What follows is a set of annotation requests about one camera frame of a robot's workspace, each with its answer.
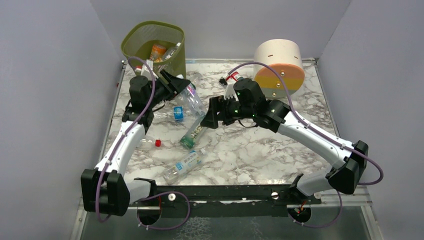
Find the orange plastic bottle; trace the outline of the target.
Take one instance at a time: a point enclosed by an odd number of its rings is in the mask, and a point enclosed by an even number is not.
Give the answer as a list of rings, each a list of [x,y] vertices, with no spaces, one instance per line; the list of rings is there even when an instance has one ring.
[[[166,51],[167,48],[165,46],[155,43],[151,48],[151,53],[148,59],[157,62]]]

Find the green tea bottle white cap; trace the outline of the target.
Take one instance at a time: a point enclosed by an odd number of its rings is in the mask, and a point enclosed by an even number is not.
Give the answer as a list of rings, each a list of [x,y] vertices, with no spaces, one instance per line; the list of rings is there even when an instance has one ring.
[[[180,139],[179,143],[188,150],[194,148],[194,146],[198,143],[201,136],[207,130],[206,127],[201,126],[201,122],[205,117],[202,116],[198,118],[194,124],[189,128],[186,134]]]

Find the clear bottle blue purple label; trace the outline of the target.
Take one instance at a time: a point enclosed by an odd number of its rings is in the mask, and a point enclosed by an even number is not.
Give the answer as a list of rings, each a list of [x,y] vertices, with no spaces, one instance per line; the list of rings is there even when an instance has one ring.
[[[161,56],[161,61],[164,62],[168,60],[180,47],[181,43],[178,42],[175,46],[172,46],[167,49],[167,51]]]

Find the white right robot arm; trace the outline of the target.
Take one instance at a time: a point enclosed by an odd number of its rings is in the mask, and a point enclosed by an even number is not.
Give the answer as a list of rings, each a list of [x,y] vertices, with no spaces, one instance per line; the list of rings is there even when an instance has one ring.
[[[209,99],[202,127],[217,129],[219,122],[228,126],[252,119],[258,127],[294,139],[324,158],[330,164],[328,169],[300,174],[291,184],[291,195],[299,199],[331,189],[347,195],[355,192],[367,166],[369,147],[365,142],[352,143],[304,119],[298,120],[297,112],[280,100],[267,100],[259,84],[249,78],[240,79],[232,89],[230,96]]]

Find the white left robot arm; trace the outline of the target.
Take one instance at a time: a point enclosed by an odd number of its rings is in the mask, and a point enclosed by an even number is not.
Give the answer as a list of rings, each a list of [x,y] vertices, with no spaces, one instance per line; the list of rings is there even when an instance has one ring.
[[[153,194],[156,183],[152,179],[125,182],[128,163],[152,125],[153,108],[160,102],[173,100],[191,83],[165,70],[160,74],[160,77],[137,75],[129,81],[130,99],[121,118],[118,135],[101,161],[81,174],[85,211],[123,216],[130,204]]]

